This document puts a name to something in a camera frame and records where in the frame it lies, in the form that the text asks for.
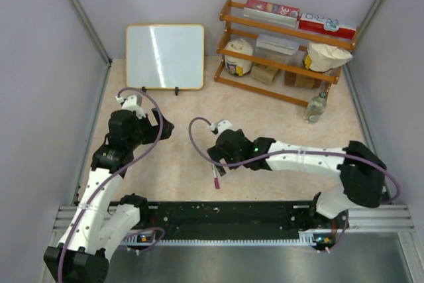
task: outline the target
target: red and white box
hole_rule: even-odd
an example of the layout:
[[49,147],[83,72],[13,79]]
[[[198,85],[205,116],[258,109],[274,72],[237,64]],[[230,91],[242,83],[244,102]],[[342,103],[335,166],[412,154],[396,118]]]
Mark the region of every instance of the red and white box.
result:
[[299,21],[299,29],[344,39],[352,39],[356,32],[356,23],[339,21],[312,13],[302,13]]
[[247,0],[243,12],[244,17],[265,20],[293,28],[296,27],[299,15],[299,8],[267,3],[261,0]]

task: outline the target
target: brown box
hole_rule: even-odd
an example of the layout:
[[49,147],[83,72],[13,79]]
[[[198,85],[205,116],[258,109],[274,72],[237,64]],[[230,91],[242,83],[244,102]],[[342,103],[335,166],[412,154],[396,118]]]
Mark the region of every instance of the brown box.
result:
[[286,71],[284,73],[284,84],[287,86],[306,87],[308,89],[317,89],[321,86],[321,80],[303,76],[293,72]]
[[279,69],[273,66],[255,64],[252,68],[251,76],[264,84],[271,85],[278,71]]

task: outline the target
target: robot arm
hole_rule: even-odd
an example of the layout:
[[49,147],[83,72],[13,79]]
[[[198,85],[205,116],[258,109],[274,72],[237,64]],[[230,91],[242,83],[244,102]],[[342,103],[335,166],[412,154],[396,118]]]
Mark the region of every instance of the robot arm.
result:
[[[88,283],[104,281],[109,261],[123,237],[141,221],[146,222],[144,219],[148,211],[147,200],[129,195],[121,199],[112,218],[104,224],[107,208],[116,189],[121,186],[126,170],[105,184],[88,203],[99,185],[111,174],[133,161],[133,151],[138,146],[153,143],[159,133],[159,125],[152,126],[147,114],[141,108],[139,95],[132,95],[126,99],[119,98],[118,102],[121,103],[121,109],[111,114],[108,123],[109,133],[93,155],[87,186],[71,225],[57,246],[48,247],[44,253],[44,261],[56,281],[62,247],[70,236],[74,223],[78,226],[65,254],[63,278],[64,282]],[[157,110],[153,109],[152,112],[159,123]],[[174,125],[162,118],[164,126],[160,139],[168,139]],[[82,210],[84,214],[78,220]]]
[[[276,141],[275,139],[259,137],[248,140],[241,129],[234,131],[229,121],[224,120],[210,126],[213,133],[218,134],[215,146],[207,150],[212,160],[224,160],[233,164],[264,156],[244,167],[252,170],[295,170],[311,174],[326,175],[338,182],[327,192],[318,193],[314,198],[314,209],[326,218],[333,219],[340,212],[356,207],[375,208],[380,205],[384,186],[384,175],[376,169],[341,156],[310,155],[308,152],[336,152],[367,159],[386,169],[386,165],[361,142],[351,141],[344,148],[312,148],[297,146]],[[278,151],[291,151],[287,154],[272,154]],[[222,176],[225,170],[216,166]]]

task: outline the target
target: plastic bottle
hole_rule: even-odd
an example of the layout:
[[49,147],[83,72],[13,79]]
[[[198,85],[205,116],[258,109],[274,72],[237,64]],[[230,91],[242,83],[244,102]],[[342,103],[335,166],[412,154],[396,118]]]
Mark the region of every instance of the plastic bottle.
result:
[[327,94],[321,92],[318,96],[315,96],[307,105],[305,115],[303,118],[306,123],[313,124],[318,122],[319,117],[324,113],[327,107]]

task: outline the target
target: table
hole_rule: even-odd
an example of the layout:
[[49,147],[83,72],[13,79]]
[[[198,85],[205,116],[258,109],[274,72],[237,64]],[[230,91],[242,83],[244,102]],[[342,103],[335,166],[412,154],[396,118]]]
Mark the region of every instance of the table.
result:
[[[215,189],[211,164],[196,153],[189,141],[187,128],[195,116],[210,121],[228,119],[250,140],[273,137],[289,144],[323,148],[347,146],[349,140],[362,140],[343,76],[331,90],[327,110],[320,121],[310,125],[302,119],[304,107],[214,82],[213,75],[220,59],[220,56],[206,57],[205,81],[201,90],[181,91],[178,96],[173,90],[148,90],[165,118],[176,128],[169,140],[160,141],[144,160],[128,169],[115,200],[132,193],[149,201],[312,199],[317,192],[335,185],[335,180],[324,176],[290,171],[254,172],[242,167],[227,171],[227,175],[220,178],[221,189]],[[125,86],[125,60],[115,59],[93,135],[82,189],[87,182],[91,156],[108,131],[110,114],[120,107],[115,95]],[[154,121],[149,102],[144,100],[142,106]],[[205,123],[196,123],[193,134],[205,151],[215,143],[216,137]],[[134,156],[140,155],[146,147],[138,147]]]

